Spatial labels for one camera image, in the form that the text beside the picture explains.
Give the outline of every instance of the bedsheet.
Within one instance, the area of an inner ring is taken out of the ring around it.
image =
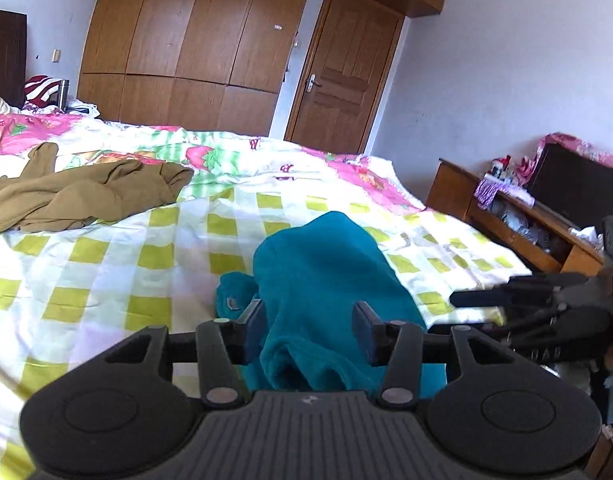
[[[115,224],[0,234],[0,479],[31,471],[18,417],[34,391],[146,325],[187,332],[210,319],[219,276],[251,273],[258,245],[281,229],[347,214],[376,239],[427,324],[499,320],[497,309],[453,310],[448,297],[529,272],[474,228],[425,209],[388,161],[68,117],[45,119],[56,122],[48,133],[0,117],[0,176],[17,176],[25,150],[47,139],[59,146],[57,170],[128,156],[195,173],[177,204]],[[194,394],[194,375],[194,365],[176,365],[174,382]]]

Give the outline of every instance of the television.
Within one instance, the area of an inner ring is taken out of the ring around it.
[[[547,144],[527,190],[571,226],[595,226],[613,213],[613,168],[584,158],[560,144]]]

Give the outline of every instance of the white wall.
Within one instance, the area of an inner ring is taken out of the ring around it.
[[[446,0],[411,22],[373,155],[425,199],[439,157],[479,170],[557,131],[613,151],[613,0]]]
[[[275,106],[273,120],[270,124],[269,137],[272,139],[284,139],[286,126],[288,125],[288,116],[291,114],[293,99],[295,99],[298,91],[298,84],[304,61],[307,59],[307,51],[313,37],[315,22],[320,14],[322,2],[324,0],[306,0],[302,18],[298,25],[298,33],[296,40],[298,46],[291,49],[290,57],[288,58],[288,71],[285,72],[284,81],[278,95],[278,103]]]
[[[71,81],[75,95],[84,42],[97,0],[0,0],[0,10],[27,15],[27,76],[47,74]],[[53,50],[62,50],[58,63]]]

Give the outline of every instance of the red and white striped cloth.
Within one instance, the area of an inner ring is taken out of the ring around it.
[[[26,100],[40,108],[45,107],[51,96],[58,91],[60,81],[48,75],[33,76],[24,85]]]

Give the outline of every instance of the teal towel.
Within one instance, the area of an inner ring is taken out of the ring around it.
[[[382,320],[426,329],[375,240],[338,212],[266,238],[253,257],[253,278],[221,277],[218,315],[237,318],[253,297],[266,305],[269,332],[259,361],[244,367],[251,389],[377,390],[386,368],[371,367],[353,336],[357,301]],[[229,308],[228,298],[240,310]],[[445,384],[443,365],[424,365],[423,397]]]

